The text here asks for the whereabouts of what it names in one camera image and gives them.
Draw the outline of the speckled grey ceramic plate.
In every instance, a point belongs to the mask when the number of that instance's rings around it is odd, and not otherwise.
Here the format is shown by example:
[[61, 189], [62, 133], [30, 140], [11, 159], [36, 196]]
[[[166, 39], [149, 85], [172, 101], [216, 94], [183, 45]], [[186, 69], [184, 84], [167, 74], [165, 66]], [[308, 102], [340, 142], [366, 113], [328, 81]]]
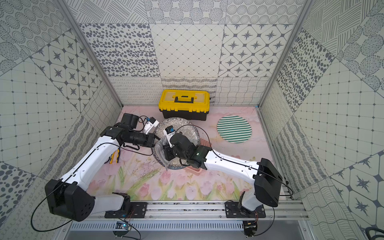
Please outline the speckled grey ceramic plate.
[[197, 127], [184, 118], [173, 117], [162, 121], [154, 134], [157, 139], [152, 147], [153, 156], [166, 170], [188, 167], [187, 159], [201, 144]]

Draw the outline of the green white striped plate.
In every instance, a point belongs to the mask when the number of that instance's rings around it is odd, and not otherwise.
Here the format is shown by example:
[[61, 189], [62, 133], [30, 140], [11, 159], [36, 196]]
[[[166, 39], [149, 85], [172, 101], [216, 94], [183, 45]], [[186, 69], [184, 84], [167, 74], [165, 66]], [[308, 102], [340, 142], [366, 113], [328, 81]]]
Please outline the green white striped plate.
[[252, 136], [250, 123], [240, 116], [224, 116], [217, 123], [219, 135], [230, 143], [240, 144]]

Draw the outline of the grey fluffy cloth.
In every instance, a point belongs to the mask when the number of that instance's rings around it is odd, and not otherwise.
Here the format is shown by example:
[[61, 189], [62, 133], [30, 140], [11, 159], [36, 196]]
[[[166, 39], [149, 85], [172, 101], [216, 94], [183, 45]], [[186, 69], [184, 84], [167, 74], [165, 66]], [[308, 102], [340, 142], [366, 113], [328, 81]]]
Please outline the grey fluffy cloth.
[[165, 136], [158, 140], [155, 144], [154, 153], [156, 155], [155, 158], [160, 161], [160, 163], [166, 168], [166, 170], [168, 170], [169, 161], [166, 159], [164, 146], [170, 146], [167, 137]]

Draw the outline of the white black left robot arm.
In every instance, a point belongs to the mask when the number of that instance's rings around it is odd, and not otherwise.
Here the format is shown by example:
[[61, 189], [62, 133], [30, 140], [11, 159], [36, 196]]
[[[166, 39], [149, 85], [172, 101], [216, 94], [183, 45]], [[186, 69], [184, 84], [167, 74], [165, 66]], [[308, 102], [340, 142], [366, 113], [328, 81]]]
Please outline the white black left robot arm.
[[59, 180], [50, 180], [45, 186], [48, 208], [51, 214], [81, 222], [89, 215], [104, 212], [106, 216], [123, 218], [131, 214], [131, 198], [127, 194], [112, 193], [93, 197], [87, 193], [92, 179], [100, 168], [118, 163], [123, 150], [139, 153], [141, 147], [152, 148], [155, 134], [151, 132], [159, 122], [155, 118], [143, 121], [141, 117], [124, 114], [121, 122], [106, 127], [88, 153]]

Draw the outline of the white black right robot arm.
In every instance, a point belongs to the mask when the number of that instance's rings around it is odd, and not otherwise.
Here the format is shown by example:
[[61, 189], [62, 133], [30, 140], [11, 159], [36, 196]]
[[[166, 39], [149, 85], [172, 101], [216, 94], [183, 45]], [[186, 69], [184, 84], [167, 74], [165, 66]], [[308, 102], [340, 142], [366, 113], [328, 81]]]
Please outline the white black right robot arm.
[[173, 132], [166, 135], [165, 158], [186, 161], [187, 167], [219, 171], [253, 184], [254, 189], [240, 197], [240, 208], [255, 211], [265, 205], [279, 205], [283, 177], [268, 159], [259, 162], [245, 161], [214, 151], [211, 147], [194, 145], [186, 136]]

